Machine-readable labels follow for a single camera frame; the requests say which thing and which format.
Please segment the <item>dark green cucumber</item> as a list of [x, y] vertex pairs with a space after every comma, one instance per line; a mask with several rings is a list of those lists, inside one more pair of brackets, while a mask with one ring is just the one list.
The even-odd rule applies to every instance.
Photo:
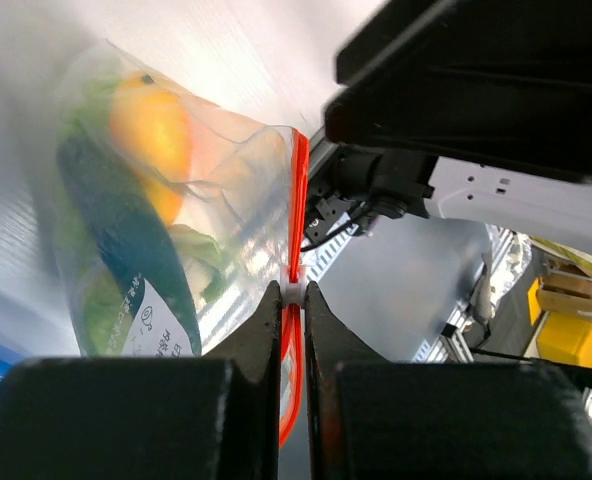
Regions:
[[110, 149], [83, 132], [68, 135], [56, 153], [65, 192], [121, 294], [153, 287], [202, 353], [195, 302], [170, 234], [136, 175]]

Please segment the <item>white cauliflower with leaves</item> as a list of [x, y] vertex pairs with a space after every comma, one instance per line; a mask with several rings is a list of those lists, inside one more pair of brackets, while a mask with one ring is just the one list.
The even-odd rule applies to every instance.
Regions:
[[210, 235], [187, 225], [172, 225], [168, 233], [187, 275], [190, 290], [205, 304], [219, 299], [228, 288], [233, 254]]

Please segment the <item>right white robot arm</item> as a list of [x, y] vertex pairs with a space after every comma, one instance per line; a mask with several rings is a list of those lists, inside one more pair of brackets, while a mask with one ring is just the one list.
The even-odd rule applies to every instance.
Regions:
[[592, 255], [592, 1], [389, 1], [335, 59], [310, 185]]

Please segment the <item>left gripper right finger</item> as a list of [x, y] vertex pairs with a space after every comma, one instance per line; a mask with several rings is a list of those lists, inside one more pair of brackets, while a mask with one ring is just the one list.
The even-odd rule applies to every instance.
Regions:
[[305, 294], [315, 479], [592, 479], [592, 370], [385, 359]]

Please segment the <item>green grape bunch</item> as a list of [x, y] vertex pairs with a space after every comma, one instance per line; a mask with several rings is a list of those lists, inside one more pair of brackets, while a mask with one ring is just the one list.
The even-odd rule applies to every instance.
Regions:
[[116, 355], [121, 349], [118, 343], [109, 343], [121, 295], [78, 209], [82, 200], [97, 196], [91, 181], [100, 163], [102, 141], [93, 132], [104, 132], [119, 81], [111, 74], [76, 75], [64, 80], [55, 96], [53, 245], [79, 349], [91, 356]]

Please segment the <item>yellow orange mango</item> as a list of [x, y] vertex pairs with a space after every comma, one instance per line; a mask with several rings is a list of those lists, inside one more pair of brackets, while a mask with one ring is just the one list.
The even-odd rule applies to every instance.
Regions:
[[144, 71], [124, 77], [112, 93], [112, 141], [170, 180], [185, 180], [191, 165], [191, 119], [180, 96]]

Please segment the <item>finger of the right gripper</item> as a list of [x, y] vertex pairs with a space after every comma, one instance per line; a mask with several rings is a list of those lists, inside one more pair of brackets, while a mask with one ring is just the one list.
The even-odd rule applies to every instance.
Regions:
[[345, 90], [328, 104], [325, 129], [335, 142], [592, 179], [592, 94], [492, 84], [384, 95]]
[[379, 68], [592, 85], [592, 1], [388, 1], [338, 52], [336, 80]]

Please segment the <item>clear zip bag orange zipper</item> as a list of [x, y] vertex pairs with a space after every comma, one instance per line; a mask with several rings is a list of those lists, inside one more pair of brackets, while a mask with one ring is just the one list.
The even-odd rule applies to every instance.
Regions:
[[85, 356], [200, 357], [279, 287], [278, 440], [303, 392], [308, 138], [100, 41], [45, 81], [47, 229]]

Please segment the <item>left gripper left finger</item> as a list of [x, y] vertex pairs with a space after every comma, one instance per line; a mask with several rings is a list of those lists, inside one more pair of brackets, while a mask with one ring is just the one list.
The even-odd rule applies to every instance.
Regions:
[[201, 357], [35, 358], [0, 382], [0, 479], [273, 479], [281, 294]]

